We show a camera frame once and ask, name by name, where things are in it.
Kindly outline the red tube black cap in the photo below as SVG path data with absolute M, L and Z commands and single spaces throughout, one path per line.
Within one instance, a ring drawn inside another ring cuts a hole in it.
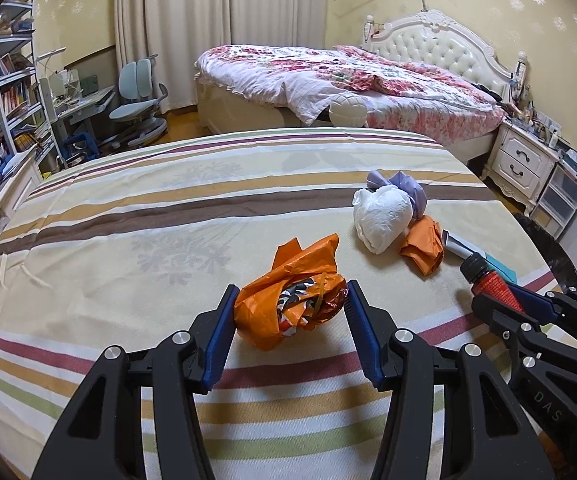
M 474 296 L 486 295 L 515 311 L 525 312 L 502 276 L 492 269 L 488 261 L 478 252 L 473 252 L 466 258 L 459 266 L 459 270 L 471 284 Z

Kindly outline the white bag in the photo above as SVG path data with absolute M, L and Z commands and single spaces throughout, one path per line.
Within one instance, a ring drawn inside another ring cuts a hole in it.
M 374 255 L 386 252 L 413 219 L 409 195 L 395 185 L 374 192 L 360 188 L 354 193 L 352 207 L 355 232 Z

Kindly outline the orange snack bag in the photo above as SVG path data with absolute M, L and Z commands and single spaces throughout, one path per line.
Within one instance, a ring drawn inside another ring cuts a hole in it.
M 338 244 L 334 233 L 307 248 L 297 238 L 279 246 L 271 270 L 238 294 L 238 335 L 270 351 L 301 330 L 315 330 L 335 318 L 348 295 L 346 278 L 337 269 Z

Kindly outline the black trash bag bin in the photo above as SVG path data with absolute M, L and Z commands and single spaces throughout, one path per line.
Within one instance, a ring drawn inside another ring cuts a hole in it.
M 524 214 L 515 212 L 513 217 L 530 237 L 559 286 L 563 289 L 577 288 L 577 269 L 557 239 Z

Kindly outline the plastic drawer unit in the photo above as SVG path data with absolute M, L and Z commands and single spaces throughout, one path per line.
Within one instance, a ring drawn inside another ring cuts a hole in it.
M 565 162 L 558 162 L 530 214 L 543 230 L 557 240 L 577 213 L 577 173 Z

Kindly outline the white nightstand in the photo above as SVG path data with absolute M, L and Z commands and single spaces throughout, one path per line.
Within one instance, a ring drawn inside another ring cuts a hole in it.
M 481 177 L 491 179 L 506 198 L 522 204 L 529 216 L 558 162 L 555 151 L 504 119 Z

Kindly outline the lavender crumpled cloth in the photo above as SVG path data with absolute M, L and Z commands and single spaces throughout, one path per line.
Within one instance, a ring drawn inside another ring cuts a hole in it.
M 410 174 L 398 171 L 392 177 L 385 178 L 377 170 L 372 170 L 366 177 L 366 187 L 372 192 L 386 185 L 395 185 L 409 196 L 414 220 L 419 220 L 424 216 L 427 206 L 427 195 L 422 185 L 411 177 Z

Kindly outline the striped table cloth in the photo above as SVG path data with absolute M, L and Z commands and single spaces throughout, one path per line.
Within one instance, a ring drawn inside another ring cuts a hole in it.
M 338 270 L 431 344 L 509 356 L 471 314 L 459 260 L 419 275 L 397 247 L 371 254 L 352 197 L 377 170 L 425 188 L 427 211 L 516 273 L 556 285 L 511 213 L 446 148 L 419 134 L 286 129 L 207 136 L 98 159 L 44 182 L 0 235 L 0 455 L 22 478 L 83 376 L 111 344 L 156 346 L 269 271 L 289 240 L 337 234 Z M 343 316 L 263 352 L 235 339 L 196 400 L 220 479 L 366 479 L 389 397 L 364 378 Z

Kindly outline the white round fan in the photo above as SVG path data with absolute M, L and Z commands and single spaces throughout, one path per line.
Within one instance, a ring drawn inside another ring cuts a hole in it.
M 354 94 L 339 94 L 328 105 L 328 118 L 335 127 L 362 128 L 367 121 L 367 107 Z

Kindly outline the white tufted headboard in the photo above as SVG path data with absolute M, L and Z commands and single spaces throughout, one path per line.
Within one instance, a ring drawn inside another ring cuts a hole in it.
M 511 98 L 512 71 L 497 58 L 492 44 L 439 10 L 430 9 L 381 24 L 369 15 L 361 46 L 390 61 L 438 66 L 502 100 Z

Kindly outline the blue desk chair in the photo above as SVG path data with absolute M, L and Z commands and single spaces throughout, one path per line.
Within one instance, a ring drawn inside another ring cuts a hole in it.
M 125 122 L 128 127 L 101 144 L 104 155 L 144 148 L 167 132 L 168 122 L 159 113 L 160 103 L 168 98 L 168 88 L 155 86 L 156 58 L 157 54 L 148 55 L 121 68 L 118 90 L 122 104 L 110 113 L 110 120 Z

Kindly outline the white bookshelf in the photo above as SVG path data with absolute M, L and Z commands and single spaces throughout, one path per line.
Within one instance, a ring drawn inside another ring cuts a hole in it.
M 0 3 L 0 155 L 31 150 L 42 176 L 61 170 L 36 61 L 34 0 Z

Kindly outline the study desk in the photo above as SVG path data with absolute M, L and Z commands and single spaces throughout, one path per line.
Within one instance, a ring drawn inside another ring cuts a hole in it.
M 116 94 L 115 88 L 109 86 L 85 96 L 78 70 L 61 70 L 40 78 L 39 90 L 46 118 L 60 151 L 63 151 L 70 127 L 84 124 L 84 131 L 93 133 L 90 119 L 104 112 Z

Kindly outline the bed with floral bedding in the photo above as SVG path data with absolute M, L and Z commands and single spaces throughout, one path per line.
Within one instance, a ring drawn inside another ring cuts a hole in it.
M 213 133 L 333 125 L 328 105 L 346 93 L 366 105 L 364 127 L 421 133 L 443 146 L 486 136 L 505 116 L 493 96 L 448 70 L 352 46 L 227 44 L 195 67 L 200 123 Z

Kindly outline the beige curtains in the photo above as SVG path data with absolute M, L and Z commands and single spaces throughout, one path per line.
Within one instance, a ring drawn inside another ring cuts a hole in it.
M 117 62 L 148 55 L 169 96 L 162 108 L 196 104 L 195 63 L 223 44 L 324 46 L 327 0 L 114 0 Z

